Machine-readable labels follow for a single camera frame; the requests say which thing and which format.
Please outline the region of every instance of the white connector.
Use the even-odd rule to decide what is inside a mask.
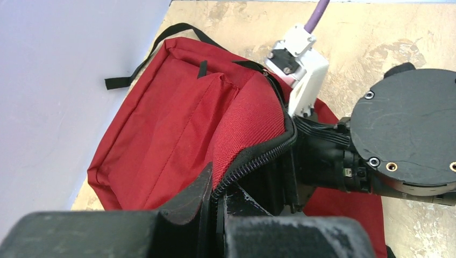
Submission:
[[[299,67],[293,73],[289,72],[288,67],[279,68],[272,60],[272,52],[265,60],[266,66],[293,88],[288,105],[290,116],[311,115],[328,71],[328,61],[312,48],[315,41],[315,36],[308,33],[303,24],[296,24],[286,32],[283,40],[276,42],[273,50],[285,49]]]

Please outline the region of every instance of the metal ring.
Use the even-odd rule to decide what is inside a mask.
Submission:
[[[397,164],[394,162],[389,162],[388,164],[386,164],[386,169],[388,171],[394,172],[397,170]]]
[[[456,173],[456,161],[450,164],[450,169]]]
[[[374,98],[374,93],[372,91],[368,91],[365,95],[364,95],[364,98],[365,99],[373,99]]]
[[[372,157],[372,158],[369,159],[369,165],[371,167],[376,168],[376,167],[378,167],[380,165],[380,160],[377,159],[376,157]]]

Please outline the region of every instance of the wooden table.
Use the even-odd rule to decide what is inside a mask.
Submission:
[[[174,1],[160,27],[187,22],[233,53],[262,62],[316,3]],[[194,38],[192,33],[182,35]],[[314,31],[330,61],[319,97],[338,117],[391,66],[456,70],[456,5],[331,3]],[[102,209],[87,183],[74,210]],[[397,257],[454,257],[456,208],[384,198],[386,241]]]

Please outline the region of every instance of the red backpack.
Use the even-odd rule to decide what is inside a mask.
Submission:
[[[200,41],[165,40],[189,29]],[[291,88],[191,25],[167,28],[132,76],[106,79],[106,87],[129,87],[138,75],[88,169],[89,184],[106,210],[156,209],[203,169],[212,170],[212,196],[220,197],[230,184],[289,151],[296,140],[285,108]],[[320,122],[338,121],[320,100],[315,110]],[[304,212],[356,219],[378,257],[386,257],[379,196],[319,188]]]

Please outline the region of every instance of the circular black disc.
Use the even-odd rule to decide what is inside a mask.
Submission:
[[[404,183],[425,187],[456,182],[456,73],[406,71],[370,91],[351,116],[360,156],[378,158],[378,172]]]

